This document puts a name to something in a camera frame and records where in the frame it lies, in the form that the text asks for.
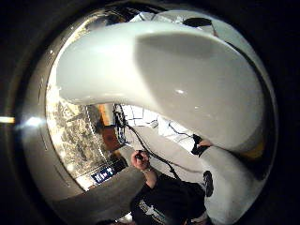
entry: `white curved structure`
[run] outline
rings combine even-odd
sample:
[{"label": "white curved structure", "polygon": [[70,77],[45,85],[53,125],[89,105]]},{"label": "white curved structure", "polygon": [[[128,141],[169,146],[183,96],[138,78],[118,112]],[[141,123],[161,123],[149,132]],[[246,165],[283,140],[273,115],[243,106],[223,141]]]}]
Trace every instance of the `white curved structure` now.
[{"label": "white curved structure", "polygon": [[205,198],[207,214],[216,225],[234,224],[260,194],[265,180],[253,174],[228,151],[212,146],[202,154],[204,171],[210,171],[214,192]]},{"label": "white curved structure", "polygon": [[263,93],[252,67],[227,43],[184,25],[128,22],[92,31],[62,54],[57,85],[72,103],[141,106],[230,151],[262,138]]}]

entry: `man's arm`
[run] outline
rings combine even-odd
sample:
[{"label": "man's arm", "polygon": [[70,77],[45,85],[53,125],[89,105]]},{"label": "man's arm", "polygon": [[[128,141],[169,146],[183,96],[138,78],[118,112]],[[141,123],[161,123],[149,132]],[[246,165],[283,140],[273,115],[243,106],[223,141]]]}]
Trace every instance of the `man's arm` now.
[{"label": "man's arm", "polygon": [[143,173],[147,186],[153,188],[158,180],[157,173],[150,166],[149,156],[147,156],[145,152],[141,152],[142,159],[138,159],[136,158],[138,154],[139,151],[134,151],[131,155],[131,163],[135,168],[139,169]]}]

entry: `graphic print on shirt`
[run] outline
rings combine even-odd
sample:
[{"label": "graphic print on shirt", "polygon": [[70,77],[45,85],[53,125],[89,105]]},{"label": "graphic print on shirt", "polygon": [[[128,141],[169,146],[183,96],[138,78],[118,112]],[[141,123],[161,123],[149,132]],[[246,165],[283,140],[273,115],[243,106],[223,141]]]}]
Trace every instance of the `graphic print on shirt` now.
[{"label": "graphic print on shirt", "polygon": [[163,213],[159,212],[153,205],[149,207],[144,200],[140,200],[139,207],[147,216],[151,216],[156,222],[162,225],[171,224],[171,220],[169,218],[167,218]]}]

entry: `black t-shirt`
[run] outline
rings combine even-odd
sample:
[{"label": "black t-shirt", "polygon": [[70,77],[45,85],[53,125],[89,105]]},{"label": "black t-shirt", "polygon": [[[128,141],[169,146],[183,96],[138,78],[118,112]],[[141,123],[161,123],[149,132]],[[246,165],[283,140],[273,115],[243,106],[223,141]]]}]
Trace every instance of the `black t-shirt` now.
[{"label": "black t-shirt", "polygon": [[138,225],[182,225],[188,214],[198,218],[205,211],[205,193],[198,184],[184,182],[184,186],[188,200],[179,182],[165,174],[153,188],[144,185],[130,204],[133,220]]}]

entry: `black cable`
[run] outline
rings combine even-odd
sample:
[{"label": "black cable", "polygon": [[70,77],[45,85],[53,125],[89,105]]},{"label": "black cable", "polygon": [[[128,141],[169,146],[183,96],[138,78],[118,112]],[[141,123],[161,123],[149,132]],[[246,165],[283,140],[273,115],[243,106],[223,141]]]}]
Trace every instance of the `black cable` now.
[{"label": "black cable", "polygon": [[155,120],[152,120],[151,122],[145,122],[146,124],[152,124],[153,122],[156,122],[157,121],[157,119],[155,119]]},{"label": "black cable", "polygon": [[[116,107],[119,107],[121,109],[121,112],[118,112],[116,110]],[[189,210],[187,210],[187,225],[191,224],[191,218],[190,218],[190,197],[188,195],[188,191],[187,191],[187,188],[185,187],[183,181],[180,179],[180,177],[178,176],[178,174],[176,173],[175,169],[173,168],[173,166],[170,164],[170,161],[166,160],[165,158],[163,157],[160,157],[158,156],[157,154],[155,154],[142,140],[142,138],[140,137],[140,134],[133,128],[131,127],[127,121],[126,121],[126,118],[125,118],[125,115],[124,115],[124,111],[122,109],[122,106],[120,104],[114,104],[113,105],[113,114],[114,114],[114,117],[115,117],[115,123],[116,123],[116,126],[117,128],[119,129],[122,129],[124,130],[124,133],[125,133],[125,127],[128,127],[135,135],[136,137],[138,138],[142,148],[147,152],[147,154],[149,154],[150,156],[154,157],[154,158],[157,158],[158,160],[162,161],[163,163],[167,164],[170,168],[170,172],[173,174],[173,176],[175,177],[175,179],[178,181],[179,183],[179,186],[180,188],[183,190],[185,196],[186,196],[186,200],[187,200],[187,208]]]},{"label": "black cable", "polygon": [[142,17],[141,13],[139,13],[139,17],[144,21],[144,18]]},{"label": "black cable", "polygon": [[143,119],[143,118],[131,118],[131,119],[127,119],[127,120],[138,120],[138,119]]},{"label": "black cable", "polygon": [[131,113],[132,113],[132,118],[134,118],[134,112],[132,110],[132,106],[130,105],[130,109],[131,109]]},{"label": "black cable", "polygon": [[176,141],[177,143],[180,143],[181,141],[185,140],[185,139],[188,139],[189,137],[185,137],[185,138],[182,138],[182,139],[179,139],[178,141]]},{"label": "black cable", "polygon": [[189,138],[193,138],[193,136],[186,134],[185,132],[178,132],[172,125],[171,122],[169,123],[169,127],[176,133],[176,134],[182,134],[187,135]]}]

